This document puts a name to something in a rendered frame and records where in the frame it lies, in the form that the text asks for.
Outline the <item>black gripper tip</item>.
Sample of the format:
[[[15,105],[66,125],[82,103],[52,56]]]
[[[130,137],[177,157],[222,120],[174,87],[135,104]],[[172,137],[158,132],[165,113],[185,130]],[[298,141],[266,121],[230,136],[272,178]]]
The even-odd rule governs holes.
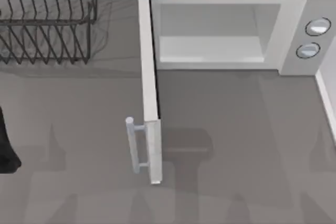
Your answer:
[[[3,110],[0,106],[0,174],[13,174],[22,166],[7,134]]]

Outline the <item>grey microwave knob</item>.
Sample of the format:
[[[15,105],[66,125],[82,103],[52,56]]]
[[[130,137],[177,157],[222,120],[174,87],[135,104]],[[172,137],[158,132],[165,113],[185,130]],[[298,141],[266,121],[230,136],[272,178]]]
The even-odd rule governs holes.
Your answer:
[[[296,50],[296,55],[301,59],[310,59],[315,57],[320,52],[320,45],[312,42],[309,44],[301,45]]]
[[[307,23],[306,34],[312,37],[321,36],[331,28],[331,21],[327,18],[315,19]]]

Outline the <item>pale microwave oven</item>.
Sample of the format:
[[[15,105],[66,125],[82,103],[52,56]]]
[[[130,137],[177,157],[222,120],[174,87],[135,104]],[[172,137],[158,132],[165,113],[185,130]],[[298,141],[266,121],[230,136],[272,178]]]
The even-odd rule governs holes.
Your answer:
[[[336,36],[336,0],[151,0],[157,67],[161,70],[277,70],[312,76]],[[327,18],[331,28],[312,37],[305,27]],[[318,43],[313,58],[299,46]]]

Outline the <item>white microwave door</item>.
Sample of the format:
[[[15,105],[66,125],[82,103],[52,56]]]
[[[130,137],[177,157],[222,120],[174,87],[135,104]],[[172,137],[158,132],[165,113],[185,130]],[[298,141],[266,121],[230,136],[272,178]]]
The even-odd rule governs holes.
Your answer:
[[[143,120],[147,147],[147,167],[150,183],[158,185],[163,179],[161,120],[156,91],[155,57],[151,24],[150,0],[138,0],[141,49],[141,78]]]

